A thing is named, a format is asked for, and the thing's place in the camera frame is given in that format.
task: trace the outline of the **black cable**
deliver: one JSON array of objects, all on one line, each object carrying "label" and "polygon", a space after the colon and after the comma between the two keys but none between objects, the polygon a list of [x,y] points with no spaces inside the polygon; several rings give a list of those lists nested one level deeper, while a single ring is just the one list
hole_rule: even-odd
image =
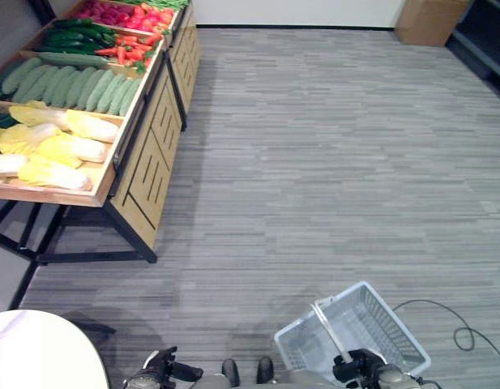
[{"label": "black cable", "polygon": [[[398,310],[401,306],[406,306],[407,304],[412,304],[413,302],[427,302],[429,304],[434,304],[436,306],[440,306],[441,308],[444,308],[445,310],[448,310],[449,312],[451,312],[453,315],[455,315],[457,318],[459,318],[459,320],[464,323],[464,326],[463,327],[459,327],[457,328],[454,332],[453,332],[453,340],[455,341],[455,344],[456,346],[461,349],[462,351],[472,351],[475,349],[475,336],[473,334],[477,334],[478,336],[480,336],[483,340],[485,340],[487,342],[487,344],[489,346],[491,346],[493,348],[493,350],[496,352],[496,354],[498,354],[498,356],[500,357],[500,350],[498,350],[498,348],[493,344],[493,342],[491,342],[491,340],[489,340],[489,338],[487,336],[485,336],[484,334],[482,334],[480,331],[474,329],[474,328],[471,328],[468,324],[468,322],[466,322],[464,320],[464,318],[462,316],[460,316],[459,314],[457,314],[452,308],[449,308],[443,304],[441,304],[440,302],[436,302],[436,301],[433,301],[433,300],[408,300],[408,301],[405,301],[405,302],[402,302],[401,304],[399,304],[397,307],[395,307],[393,310]],[[457,334],[461,331],[467,331],[469,333],[469,337],[471,339],[471,346],[470,347],[463,347],[459,344],[459,341],[457,340]],[[425,381],[425,383],[433,383],[433,384],[436,384],[437,387],[440,388],[440,386],[437,384],[437,383],[434,383],[434,382],[431,382],[431,381]]]}]

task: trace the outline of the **white wall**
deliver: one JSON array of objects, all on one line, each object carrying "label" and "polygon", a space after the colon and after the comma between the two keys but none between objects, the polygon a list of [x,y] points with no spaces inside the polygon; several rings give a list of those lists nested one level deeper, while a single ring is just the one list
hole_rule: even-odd
[{"label": "white wall", "polygon": [[198,24],[392,28],[404,0],[193,0]]},{"label": "white wall", "polygon": [[41,28],[26,0],[0,0],[0,66]]}]

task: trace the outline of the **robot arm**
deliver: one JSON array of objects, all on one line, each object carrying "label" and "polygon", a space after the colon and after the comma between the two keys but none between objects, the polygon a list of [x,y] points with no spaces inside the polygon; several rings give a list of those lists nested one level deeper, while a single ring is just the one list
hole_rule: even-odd
[{"label": "robot arm", "polygon": [[335,358],[332,373],[348,388],[366,389],[421,389],[421,385],[410,375],[404,374],[395,365],[387,365],[383,359],[365,348],[349,352],[352,362]]}]

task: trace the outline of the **basket handle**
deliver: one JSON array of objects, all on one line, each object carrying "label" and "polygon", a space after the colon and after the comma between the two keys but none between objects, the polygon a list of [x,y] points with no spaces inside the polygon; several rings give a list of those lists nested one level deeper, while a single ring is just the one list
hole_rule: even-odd
[{"label": "basket handle", "polygon": [[319,307],[318,302],[315,301],[314,304],[310,304],[310,305],[311,305],[311,308],[313,309],[313,311],[316,313],[316,316],[318,317],[318,320],[322,324],[323,328],[325,328],[325,331],[327,331],[327,333],[331,337],[332,342],[336,346],[336,349],[340,352],[340,355],[343,358],[343,360],[346,363],[352,362],[353,358],[350,356],[349,353],[347,353],[347,350],[345,350],[345,347],[341,343],[340,338],[334,332],[334,330],[332,329],[331,324],[327,320],[327,317],[325,316],[325,314],[323,313],[323,311]]}]

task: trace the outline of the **gray carpet floor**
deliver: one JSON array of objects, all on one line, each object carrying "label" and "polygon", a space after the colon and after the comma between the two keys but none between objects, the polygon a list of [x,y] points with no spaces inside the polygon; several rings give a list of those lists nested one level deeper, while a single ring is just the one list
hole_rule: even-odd
[{"label": "gray carpet floor", "polygon": [[[430,298],[500,348],[500,100],[445,48],[391,32],[199,30],[203,56],[156,265],[53,264],[22,307],[117,328],[113,387],[148,350],[217,372],[262,355],[309,303],[369,281],[390,305]],[[63,249],[119,244],[68,229]],[[500,360],[436,306],[399,316],[446,389],[500,388]],[[460,336],[464,346],[468,337]]]}]

